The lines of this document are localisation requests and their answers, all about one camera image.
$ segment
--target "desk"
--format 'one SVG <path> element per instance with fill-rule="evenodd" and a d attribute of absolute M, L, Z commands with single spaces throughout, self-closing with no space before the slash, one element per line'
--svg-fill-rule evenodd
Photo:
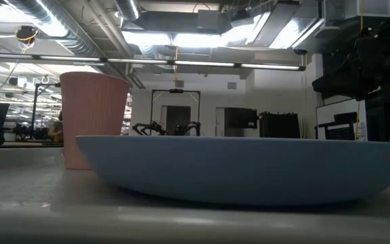
<path fill-rule="evenodd" d="M 334 205 L 211 205 L 131 192 L 93 171 L 65 170 L 61 152 L 0 149 L 0 242 L 390 243 L 390 188 Z"/>

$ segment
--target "ceiling light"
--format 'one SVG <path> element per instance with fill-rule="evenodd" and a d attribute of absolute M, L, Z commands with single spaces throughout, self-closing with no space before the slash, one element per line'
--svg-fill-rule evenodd
<path fill-rule="evenodd" d="M 109 58 L 109 62 L 122 62 L 130 64 L 167 64 L 166 60 L 142 60 L 142 59 L 127 59 L 127 58 Z"/>
<path fill-rule="evenodd" d="M 60 94 L 52 94 L 51 97 L 61 100 L 62 97 Z"/>
<path fill-rule="evenodd" d="M 310 30 L 307 31 L 301 38 L 299 38 L 295 43 L 293 43 L 291 45 L 291 47 L 296 48 L 300 43 L 302 43 L 302 41 L 304 41 L 306 38 L 308 38 L 308 36 L 310 36 L 310 34 L 312 34 L 312 32 L 316 31 L 316 29 L 318 27 L 320 27 L 323 23 L 324 23 L 323 18 L 318 20 L 318 22 L 316 24 L 314 24 L 314 26 L 312 28 L 310 28 Z"/>
<path fill-rule="evenodd" d="M 299 26 L 294 20 L 281 30 L 269 48 L 289 48 L 299 38 Z"/>
<path fill-rule="evenodd" d="M 79 66 L 104 66 L 104 63 L 73 62 L 73 65 Z"/>
<path fill-rule="evenodd" d="M 272 69 L 272 70 L 299 70 L 300 66 L 285 66 L 285 65 L 272 65 L 272 64 L 242 64 L 242 68 L 260 68 L 260 69 Z"/>
<path fill-rule="evenodd" d="M 140 46 L 171 44 L 171 40 L 168 34 L 164 33 L 134 33 L 129 31 L 123 31 L 123 35 L 127 43 L 136 44 Z"/>
<path fill-rule="evenodd" d="M 53 91 L 51 90 L 51 89 L 45 89 L 45 88 L 43 88 L 43 87 L 39 87 L 39 89 L 41 89 L 41 90 L 45 90 L 45 92 L 49 92 L 49 93 L 53 93 Z"/>
<path fill-rule="evenodd" d="M 199 66 L 221 66 L 221 67 L 234 67 L 234 63 L 224 63 L 224 62 L 197 62 L 197 61 L 179 61 L 176 60 L 175 64 L 180 65 L 199 65 Z"/>
<path fill-rule="evenodd" d="M 252 33 L 254 29 L 254 24 L 247 24 L 242 26 L 237 26 L 222 34 L 221 38 L 226 42 L 235 42 L 240 40 L 245 40 L 247 36 Z"/>
<path fill-rule="evenodd" d="M 178 34 L 173 44 L 179 47 L 223 47 L 227 43 L 219 35 Z"/>
<path fill-rule="evenodd" d="M 264 27 L 265 23 L 269 19 L 270 12 L 265 12 L 262 16 L 258 15 L 254 17 L 255 27 L 253 31 L 246 38 L 246 44 L 253 43 L 255 39 L 258 37 L 261 29 Z"/>
<path fill-rule="evenodd" d="M 32 59 L 33 57 L 24 54 L 0 54 L 0 58 Z"/>
<path fill-rule="evenodd" d="M 34 102 L 0 101 L 0 104 L 34 105 Z M 38 102 L 37 105 L 62 105 L 61 102 Z"/>
<path fill-rule="evenodd" d="M 63 60 L 63 61 L 78 61 L 78 62 L 97 62 L 100 58 L 84 58 L 84 57 L 66 57 L 66 56 L 41 56 L 45 60 Z"/>

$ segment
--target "metal frame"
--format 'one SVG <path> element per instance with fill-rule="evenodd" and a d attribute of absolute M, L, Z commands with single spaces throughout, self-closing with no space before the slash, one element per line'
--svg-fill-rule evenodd
<path fill-rule="evenodd" d="M 183 93 L 196 93 L 198 94 L 198 122 L 200 122 L 200 106 L 201 106 L 201 91 L 185 91 L 181 90 L 179 92 L 174 92 L 176 89 L 153 89 L 152 90 L 152 97 L 151 97 L 151 103 L 150 103 L 150 124 L 153 122 L 153 96 L 156 92 L 169 92 L 170 94 L 183 94 Z"/>
<path fill-rule="evenodd" d="M 43 83 L 36 83 L 35 84 L 35 91 L 34 91 L 34 104 L 32 105 L 32 118 L 31 118 L 31 127 L 30 127 L 30 138 L 33 138 L 33 134 L 34 134 L 34 122 L 35 122 L 35 111 L 37 109 L 37 98 L 43 93 L 43 91 L 40 91 L 39 93 L 39 87 L 41 86 L 46 86 L 46 87 L 49 87 L 49 86 L 54 86 L 54 87 L 60 87 L 61 84 L 60 83 L 56 83 L 56 84 L 43 84 Z"/>

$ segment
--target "ventilation grille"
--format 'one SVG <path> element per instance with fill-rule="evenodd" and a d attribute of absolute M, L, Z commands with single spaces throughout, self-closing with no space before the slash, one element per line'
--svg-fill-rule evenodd
<path fill-rule="evenodd" d="M 175 88 L 184 88 L 184 81 L 176 81 Z"/>
<path fill-rule="evenodd" d="M 228 89 L 237 89 L 237 82 L 228 82 Z"/>

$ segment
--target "pink cup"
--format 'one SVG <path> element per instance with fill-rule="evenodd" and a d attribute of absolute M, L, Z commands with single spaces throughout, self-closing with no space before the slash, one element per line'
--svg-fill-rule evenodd
<path fill-rule="evenodd" d="M 120 135 L 129 83 L 110 75 L 69 72 L 60 76 L 66 169 L 90 169 L 76 136 Z"/>

